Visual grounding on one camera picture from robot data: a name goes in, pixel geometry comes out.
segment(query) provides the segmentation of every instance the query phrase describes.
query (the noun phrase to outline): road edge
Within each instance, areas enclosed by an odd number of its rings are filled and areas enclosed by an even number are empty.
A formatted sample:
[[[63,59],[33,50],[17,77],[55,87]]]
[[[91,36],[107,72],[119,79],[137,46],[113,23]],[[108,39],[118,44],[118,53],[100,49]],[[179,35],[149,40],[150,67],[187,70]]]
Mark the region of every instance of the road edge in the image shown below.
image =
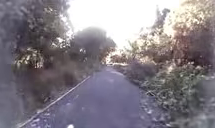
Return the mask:
[[[59,98],[57,98],[55,101],[51,102],[49,105],[47,105],[45,108],[39,110],[36,114],[34,114],[31,118],[29,118],[28,120],[24,121],[23,123],[19,123],[16,125],[16,128],[22,128],[23,126],[25,126],[26,124],[28,124],[29,122],[31,122],[33,119],[35,119],[39,114],[43,113],[44,111],[46,111],[47,109],[49,109],[50,107],[52,107],[54,104],[56,104],[58,101],[60,101],[61,99],[63,99],[66,95],[68,95],[69,93],[71,93],[72,91],[74,91],[76,88],[78,88],[80,85],[82,85],[85,81],[87,81],[88,79],[90,79],[91,76],[86,77],[84,80],[82,80],[80,83],[78,83],[75,87],[73,87],[72,89],[70,89],[69,91],[67,91],[66,93],[64,93],[62,96],[60,96]]]

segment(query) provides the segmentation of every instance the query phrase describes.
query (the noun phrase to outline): bush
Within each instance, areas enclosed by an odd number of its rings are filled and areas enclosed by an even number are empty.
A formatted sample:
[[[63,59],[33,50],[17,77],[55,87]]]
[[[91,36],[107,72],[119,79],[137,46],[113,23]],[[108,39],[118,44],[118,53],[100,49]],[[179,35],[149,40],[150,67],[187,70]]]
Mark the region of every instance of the bush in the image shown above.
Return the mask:
[[[188,116],[200,104],[196,86],[203,79],[204,72],[203,68],[191,64],[181,67],[165,64],[156,76],[144,82],[141,87],[155,96],[159,105],[170,112],[173,118]]]

